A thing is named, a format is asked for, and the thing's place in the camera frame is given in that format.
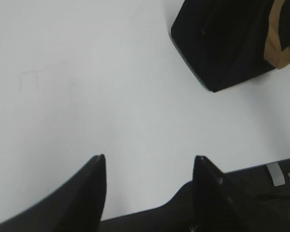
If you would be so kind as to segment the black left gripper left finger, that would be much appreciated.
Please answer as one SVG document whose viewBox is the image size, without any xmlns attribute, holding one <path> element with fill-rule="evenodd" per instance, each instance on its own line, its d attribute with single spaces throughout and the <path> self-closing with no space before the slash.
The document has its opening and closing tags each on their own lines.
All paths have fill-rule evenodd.
<svg viewBox="0 0 290 232">
<path fill-rule="evenodd" d="M 0 223 L 0 232 L 95 232 L 104 209 L 106 186 L 105 156 L 93 156 L 52 194 Z"/>
</svg>

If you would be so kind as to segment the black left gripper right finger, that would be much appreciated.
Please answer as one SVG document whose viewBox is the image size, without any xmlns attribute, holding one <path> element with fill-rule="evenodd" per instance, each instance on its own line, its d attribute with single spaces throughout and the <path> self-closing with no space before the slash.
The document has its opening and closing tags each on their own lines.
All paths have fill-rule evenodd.
<svg viewBox="0 0 290 232">
<path fill-rule="evenodd" d="M 245 232 L 234 198 L 235 186 L 206 156 L 196 156 L 192 202 L 199 232 Z"/>
</svg>

